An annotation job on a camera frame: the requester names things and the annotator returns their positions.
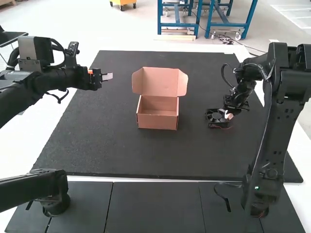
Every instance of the black rubber mat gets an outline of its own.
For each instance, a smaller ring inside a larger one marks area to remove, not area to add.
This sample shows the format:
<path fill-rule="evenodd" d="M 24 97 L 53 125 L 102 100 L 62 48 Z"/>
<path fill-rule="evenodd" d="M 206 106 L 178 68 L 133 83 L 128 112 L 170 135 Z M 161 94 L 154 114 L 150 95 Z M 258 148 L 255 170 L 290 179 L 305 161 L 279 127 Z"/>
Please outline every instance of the black rubber mat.
<path fill-rule="evenodd" d="M 263 107 L 253 93 L 251 111 L 239 114 L 232 128 L 207 128 L 205 109 L 222 107 L 229 92 L 220 76 L 223 63 L 237 66 L 238 60 L 223 53 L 100 51 L 92 67 L 113 72 L 114 78 L 96 92 L 76 92 L 34 168 L 71 175 L 241 180 L 256 154 Z M 143 66 L 188 74 L 177 131 L 137 128 L 139 96 L 132 93 L 131 75 Z M 236 83 L 230 70 L 226 76 Z M 303 181 L 289 155 L 285 181 Z"/>

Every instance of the black fan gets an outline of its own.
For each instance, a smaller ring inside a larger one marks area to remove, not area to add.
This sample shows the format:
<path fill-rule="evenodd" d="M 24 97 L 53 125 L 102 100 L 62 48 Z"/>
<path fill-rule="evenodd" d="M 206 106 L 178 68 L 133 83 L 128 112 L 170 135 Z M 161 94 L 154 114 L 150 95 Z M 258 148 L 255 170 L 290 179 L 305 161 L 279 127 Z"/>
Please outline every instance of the black fan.
<path fill-rule="evenodd" d="M 225 118 L 225 110 L 210 108 L 205 112 L 209 128 L 228 128 L 229 120 Z"/>

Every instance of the white table surface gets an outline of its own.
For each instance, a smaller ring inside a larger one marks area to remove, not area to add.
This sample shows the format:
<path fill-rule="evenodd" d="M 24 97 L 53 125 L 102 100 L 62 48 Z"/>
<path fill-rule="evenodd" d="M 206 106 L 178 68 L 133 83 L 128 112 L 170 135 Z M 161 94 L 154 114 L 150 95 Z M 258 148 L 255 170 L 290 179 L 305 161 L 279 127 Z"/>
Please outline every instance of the white table surface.
<path fill-rule="evenodd" d="M 132 45 L 117 45 L 107 47 L 107 43 L 102 43 L 99 39 L 91 46 L 83 42 L 80 43 L 81 53 L 78 55 L 78 63 L 89 66 L 98 50 L 148 50 L 148 51 L 186 51 L 186 52 L 224 52 L 234 53 L 238 60 L 242 62 L 250 57 L 243 46 L 239 45 L 204 45 L 198 43 L 170 43 L 162 41 L 152 41 L 147 44 L 133 43 Z M 0 179 L 21 175 L 29 172 L 36 162 L 51 133 L 55 129 L 62 114 L 72 99 L 75 89 L 70 89 L 69 95 L 58 104 L 56 99 L 51 96 L 44 96 L 36 105 L 31 106 L 21 116 L 16 116 L 0 129 L 1 142 L 1 163 Z M 256 86 L 256 94 L 263 103 L 262 84 Z M 297 214 L 307 233 L 311 233 L 311 141 L 297 122 L 288 147 L 295 165 L 304 179 L 302 184 L 284 184 L 286 191 L 297 211 Z M 169 180 L 155 179 L 126 179 L 126 178 L 105 178 L 105 177 L 68 177 L 69 181 L 149 181 L 149 182 L 169 182 Z M 0 232 L 4 232 L 15 208 L 0 213 Z"/>

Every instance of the open cardboard box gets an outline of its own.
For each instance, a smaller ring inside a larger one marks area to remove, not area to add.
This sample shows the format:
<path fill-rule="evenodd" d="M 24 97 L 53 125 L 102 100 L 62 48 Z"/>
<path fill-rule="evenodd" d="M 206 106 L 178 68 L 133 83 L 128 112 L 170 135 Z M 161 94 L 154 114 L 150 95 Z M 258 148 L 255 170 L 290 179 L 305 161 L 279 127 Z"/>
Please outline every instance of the open cardboard box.
<path fill-rule="evenodd" d="M 177 130 L 179 96 L 187 92 L 188 76 L 179 69 L 143 67 L 132 75 L 140 94 L 136 117 L 139 128 Z"/>

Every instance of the yellow cart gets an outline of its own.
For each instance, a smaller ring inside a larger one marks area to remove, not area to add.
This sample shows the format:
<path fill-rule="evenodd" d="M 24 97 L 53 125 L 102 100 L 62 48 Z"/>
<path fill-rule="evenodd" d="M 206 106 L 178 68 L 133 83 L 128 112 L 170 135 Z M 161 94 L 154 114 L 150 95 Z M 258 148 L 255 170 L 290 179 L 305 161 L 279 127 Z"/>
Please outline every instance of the yellow cart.
<path fill-rule="evenodd" d="M 120 6 L 121 11 L 124 11 L 123 6 L 127 4 L 133 4 L 133 8 L 136 8 L 136 0 L 110 0 L 110 6 L 113 6 L 114 3 Z"/>

